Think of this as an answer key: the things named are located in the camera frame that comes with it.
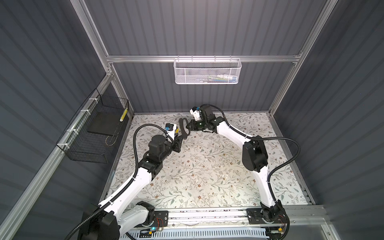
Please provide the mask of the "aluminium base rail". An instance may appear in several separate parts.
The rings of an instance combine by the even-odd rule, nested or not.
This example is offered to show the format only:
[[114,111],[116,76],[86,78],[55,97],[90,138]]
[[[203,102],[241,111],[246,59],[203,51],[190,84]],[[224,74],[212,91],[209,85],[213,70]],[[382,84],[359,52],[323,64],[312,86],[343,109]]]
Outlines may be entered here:
[[257,226],[287,227],[288,225],[324,225],[330,223],[330,217],[322,206],[295,205],[286,206],[285,214],[265,220],[260,207],[203,208],[203,209],[155,209],[149,204],[136,205],[123,211],[120,217],[102,212],[87,223],[85,229],[98,229],[101,225],[112,226],[117,230],[150,227],[221,227],[221,226]]

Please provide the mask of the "black foam pad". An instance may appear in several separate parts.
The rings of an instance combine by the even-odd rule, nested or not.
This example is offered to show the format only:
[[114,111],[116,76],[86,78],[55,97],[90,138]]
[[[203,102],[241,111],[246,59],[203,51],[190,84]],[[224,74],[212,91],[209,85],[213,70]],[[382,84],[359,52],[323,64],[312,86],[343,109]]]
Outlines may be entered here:
[[108,112],[98,112],[87,128],[88,133],[110,136],[118,133],[120,115]]

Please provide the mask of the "yellow marker pen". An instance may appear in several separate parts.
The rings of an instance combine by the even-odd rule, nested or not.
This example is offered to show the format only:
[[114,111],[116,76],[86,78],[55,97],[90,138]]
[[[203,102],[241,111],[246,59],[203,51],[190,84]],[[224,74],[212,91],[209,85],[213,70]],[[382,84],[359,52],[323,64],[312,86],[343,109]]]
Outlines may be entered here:
[[120,117],[120,122],[124,121],[124,119],[125,119],[125,117],[127,115],[127,112],[128,112],[128,108],[125,108],[123,113],[122,113],[122,115],[121,115],[121,117]]

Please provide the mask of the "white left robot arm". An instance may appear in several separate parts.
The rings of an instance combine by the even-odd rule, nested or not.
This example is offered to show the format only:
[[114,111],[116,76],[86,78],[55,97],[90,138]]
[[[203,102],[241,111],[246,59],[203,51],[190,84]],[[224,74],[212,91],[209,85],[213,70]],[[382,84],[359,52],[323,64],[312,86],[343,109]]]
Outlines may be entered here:
[[126,208],[138,193],[156,178],[163,168],[164,160],[173,152],[181,151],[182,142],[189,136],[184,127],[185,119],[178,124],[166,124],[160,128],[161,135],[155,135],[149,142],[149,149],[140,160],[137,153],[137,135],[145,127],[159,128],[155,124],[144,124],[133,136],[135,171],[113,194],[84,212],[81,223],[67,236],[69,240],[78,232],[79,240],[118,240],[138,225],[149,227],[153,224],[155,207],[138,202],[131,210]]

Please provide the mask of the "white vent grille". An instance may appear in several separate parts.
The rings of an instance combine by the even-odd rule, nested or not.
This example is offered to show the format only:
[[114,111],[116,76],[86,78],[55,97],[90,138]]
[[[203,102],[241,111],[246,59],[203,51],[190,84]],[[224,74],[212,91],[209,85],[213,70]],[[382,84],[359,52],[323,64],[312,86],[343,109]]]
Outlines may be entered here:
[[129,231],[136,240],[268,240],[262,228],[205,228],[205,229],[165,229],[149,236],[140,230]]

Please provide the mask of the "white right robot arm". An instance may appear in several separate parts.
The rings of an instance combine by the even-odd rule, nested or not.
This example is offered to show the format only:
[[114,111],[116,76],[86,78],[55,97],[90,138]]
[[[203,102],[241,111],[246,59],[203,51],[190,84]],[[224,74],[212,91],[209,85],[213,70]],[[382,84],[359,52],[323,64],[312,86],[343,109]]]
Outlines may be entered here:
[[248,135],[237,128],[233,127],[224,112],[217,117],[211,104],[203,104],[200,107],[193,107],[190,110],[193,118],[179,119],[179,125],[183,137],[186,139],[192,131],[210,130],[212,133],[226,137],[239,148],[242,149],[242,164],[254,175],[255,182],[258,186],[261,199],[261,215],[266,223],[274,221],[289,220],[284,207],[278,200],[274,192],[271,190],[270,177],[268,173],[268,153],[264,144],[264,139],[260,136]]

